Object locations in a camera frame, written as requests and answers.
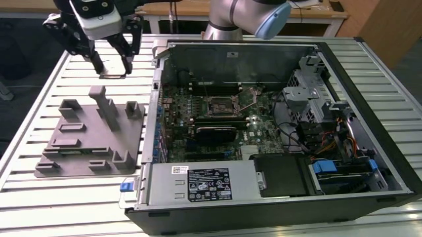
wooden desk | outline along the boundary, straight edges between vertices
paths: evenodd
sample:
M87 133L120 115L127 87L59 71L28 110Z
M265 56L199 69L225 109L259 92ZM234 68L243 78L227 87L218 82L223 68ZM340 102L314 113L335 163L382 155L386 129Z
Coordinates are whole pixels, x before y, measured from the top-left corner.
M323 0L321 9L307 7L293 9L287 23L327 24L323 36L334 37L342 26L344 20L349 18L348 12L333 11L329 0ZM154 3L142 7L145 18L150 21L153 34L159 34L159 21L169 20L170 4ZM210 1L183 0L178 3L178 15L181 21L209 21Z
M153 34L159 34L159 21L169 20L169 3L151 3L143 6L141 13L150 21ZM349 18L348 12L337 12L330 8L329 0L323 0L325 9L293 9L289 23L327 24L325 35L334 37L344 20ZM0 0L0 17L4 18L46 18L48 13L56 13L54 0ZM209 21L210 1L183 0L178 2L178 15L181 21Z

white table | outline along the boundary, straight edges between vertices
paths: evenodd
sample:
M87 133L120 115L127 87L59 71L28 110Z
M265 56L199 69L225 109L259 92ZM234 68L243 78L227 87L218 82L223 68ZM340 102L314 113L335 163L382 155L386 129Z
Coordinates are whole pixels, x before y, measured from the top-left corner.
M153 43L155 39L195 39L198 35L143 36L134 73L127 79L100 80L92 64L82 56L63 55L46 87L0 160L0 236L2 237L146 237L119 208L119 184L126 176L43 178L34 176L60 113L63 99L95 104L87 96L91 85L106 85L115 103L138 101L149 109L154 77ZM325 41L341 61L369 105L422 177L422 109L366 44L350 38L278 37L274 40ZM106 42L96 44L103 60L120 63ZM342 93L338 85L335 91ZM135 193L126 199L137 200ZM382 209L356 221L259 228L183 235L186 237L356 237L421 236L422 202Z

floor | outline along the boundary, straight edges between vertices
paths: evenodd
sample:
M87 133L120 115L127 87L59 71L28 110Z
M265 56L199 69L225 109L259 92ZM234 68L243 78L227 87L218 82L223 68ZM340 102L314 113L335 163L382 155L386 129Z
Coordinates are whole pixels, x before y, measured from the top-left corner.
M42 23L43 20L36 19L0 19L0 43L3 35L14 36L32 69L32 74L20 80L4 80L0 76L2 82L15 94L12 101L0 100L0 157L63 53L62 46L42 29ZM422 40L393 72L422 103Z

metal bracket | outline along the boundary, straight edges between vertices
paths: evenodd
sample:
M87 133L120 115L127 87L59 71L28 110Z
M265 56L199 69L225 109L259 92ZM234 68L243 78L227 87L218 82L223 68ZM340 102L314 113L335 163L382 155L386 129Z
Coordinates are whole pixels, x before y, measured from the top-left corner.
M154 41L153 44L153 56L154 59L162 58L165 55L169 54L167 49L170 46L167 46L167 40L166 39L158 39Z

warning label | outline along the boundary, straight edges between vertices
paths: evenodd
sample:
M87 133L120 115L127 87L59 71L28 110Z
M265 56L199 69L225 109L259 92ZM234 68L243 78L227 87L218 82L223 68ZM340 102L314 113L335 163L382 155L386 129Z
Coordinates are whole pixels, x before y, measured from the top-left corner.
M231 200L229 168L189 170L189 200Z

